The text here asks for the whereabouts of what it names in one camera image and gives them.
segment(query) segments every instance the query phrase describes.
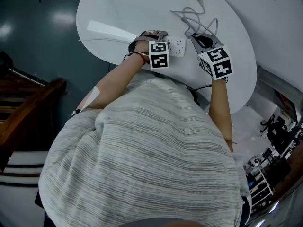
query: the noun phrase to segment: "power strip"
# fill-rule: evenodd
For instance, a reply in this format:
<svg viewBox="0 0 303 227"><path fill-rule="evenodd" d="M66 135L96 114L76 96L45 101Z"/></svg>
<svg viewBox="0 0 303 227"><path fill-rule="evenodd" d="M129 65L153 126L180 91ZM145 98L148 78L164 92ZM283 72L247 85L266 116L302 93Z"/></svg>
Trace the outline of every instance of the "power strip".
<svg viewBox="0 0 303 227"><path fill-rule="evenodd" d="M169 47L169 55L176 56L176 57L183 57L185 53L186 47L186 39L172 37L172 36L165 36L163 41L166 41Z"/></svg>

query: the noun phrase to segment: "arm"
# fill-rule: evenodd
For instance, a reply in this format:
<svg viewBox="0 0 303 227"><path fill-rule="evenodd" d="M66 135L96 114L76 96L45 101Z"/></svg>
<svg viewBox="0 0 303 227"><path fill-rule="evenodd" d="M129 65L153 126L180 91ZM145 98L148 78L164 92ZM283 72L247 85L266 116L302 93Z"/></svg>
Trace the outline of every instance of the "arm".
<svg viewBox="0 0 303 227"><path fill-rule="evenodd" d="M138 41L134 51L147 52L148 42ZM119 98L124 93L131 79L143 65L144 62L140 55L132 54L128 57L124 62L118 65L97 83L96 87L99 89L100 94L88 105L87 108L104 109L108 104ZM78 109L81 109L85 105L91 92L92 91L90 91L81 101L77 107Z"/></svg>
<svg viewBox="0 0 303 227"><path fill-rule="evenodd" d="M232 152L232 119L229 111L225 79L213 80L209 116L218 127Z"/></svg>

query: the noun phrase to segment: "round white table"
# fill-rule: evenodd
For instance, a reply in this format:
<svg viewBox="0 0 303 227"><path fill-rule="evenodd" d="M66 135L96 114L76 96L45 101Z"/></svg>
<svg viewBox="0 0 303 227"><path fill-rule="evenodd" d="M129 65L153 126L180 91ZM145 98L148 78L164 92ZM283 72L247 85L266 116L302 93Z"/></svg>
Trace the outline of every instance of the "round white table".
<svg viewBox="0 0 303 227"><path fill-rule="evenodd" d="M250 38L240 19L225 0L203 0L206 13L200 15L201 22L208 25L218 18L217 37L230 50L234 74L229 76L227 92L231 113L240 110L249 100L256 85L257 67ZM183 37L187 25L170 10L182 10L189 6L202 11L196 0L81 0L77 10L77 30L80 39L102 37L87 30L91 20L115 26L139 35L144 30L166 30L170 36ZM98 58L120 64L128 53L128 44L92 40L84 41L84 46ZM167 75L192 88L211 84L211 78L198 66L197 53L192 42L187 39L184 57L170 57L169 69L154 70ZM212 89L198 91L210 100Z"/></svg>

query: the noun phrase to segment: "dark teal floor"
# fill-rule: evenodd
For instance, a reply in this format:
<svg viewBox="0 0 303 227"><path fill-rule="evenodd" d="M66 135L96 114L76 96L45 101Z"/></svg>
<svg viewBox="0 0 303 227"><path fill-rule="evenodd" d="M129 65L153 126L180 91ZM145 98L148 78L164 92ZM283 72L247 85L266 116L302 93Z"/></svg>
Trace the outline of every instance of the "dark teal floor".
<svg viewBox="0 0 303 227"><path fill-rule="evenodd" d="M78 42L79 1L0 0L0 51L13 59L16 68L40 79L67 80L69 93L58 105L58 128L108 72L108 62Z"/></svg>

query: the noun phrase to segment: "gray striped sweater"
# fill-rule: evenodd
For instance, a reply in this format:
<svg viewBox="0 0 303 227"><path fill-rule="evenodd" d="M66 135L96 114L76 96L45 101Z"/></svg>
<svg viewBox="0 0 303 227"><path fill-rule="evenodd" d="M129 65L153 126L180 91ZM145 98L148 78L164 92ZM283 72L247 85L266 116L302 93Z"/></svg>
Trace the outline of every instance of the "gray striped sweater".
<svg viewBox="0 0 303 227"><path fill-rule="evenodd" d="M57 227L116 227L181 218L238 226L251 203L211 118L174 82L139 73L104 110L67 121L43 168L39 191Z"/></svg>

